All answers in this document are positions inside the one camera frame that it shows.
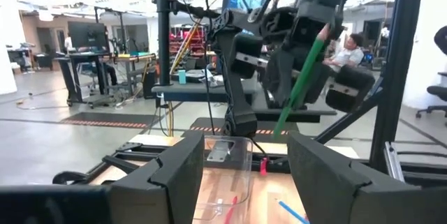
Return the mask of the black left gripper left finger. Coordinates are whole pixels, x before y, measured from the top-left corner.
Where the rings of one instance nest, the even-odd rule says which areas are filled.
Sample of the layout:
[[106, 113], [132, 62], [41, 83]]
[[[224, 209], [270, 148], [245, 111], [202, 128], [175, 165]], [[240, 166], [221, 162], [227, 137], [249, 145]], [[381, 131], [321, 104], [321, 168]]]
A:
[[203, 176], [204, 141], [202, 133], [188, 133], [150, 162], [112, 183], [112, 222], [191, 223]]

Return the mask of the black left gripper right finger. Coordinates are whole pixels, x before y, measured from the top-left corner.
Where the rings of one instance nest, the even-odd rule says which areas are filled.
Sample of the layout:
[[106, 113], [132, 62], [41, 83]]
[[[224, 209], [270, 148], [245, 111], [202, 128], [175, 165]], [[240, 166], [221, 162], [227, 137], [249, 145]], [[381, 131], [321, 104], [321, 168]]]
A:
[[311, 223], [403, 223], [406, 204], [421, 192], [299, 132], [288, 134], [287, 152]]

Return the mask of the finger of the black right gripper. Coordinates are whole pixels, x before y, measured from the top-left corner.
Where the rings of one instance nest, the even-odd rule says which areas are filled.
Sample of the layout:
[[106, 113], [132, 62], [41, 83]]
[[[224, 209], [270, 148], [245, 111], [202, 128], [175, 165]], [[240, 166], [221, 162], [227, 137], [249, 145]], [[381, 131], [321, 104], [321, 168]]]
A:
[[306, 75], [298, 97], [295, 99], [293, 109], [305, 109], [307, 104], [314, 104], [325, 86], [328, 78], [328, 66], [322, 63], [323, 54], [317, 55], [316, 60]]
[[294, 63], [295, 57], [290, 52], [275, 50], [270, 53], [263, 78], [263, 88], [267, 92], [270, 108], [282, 108], [288, 100]]

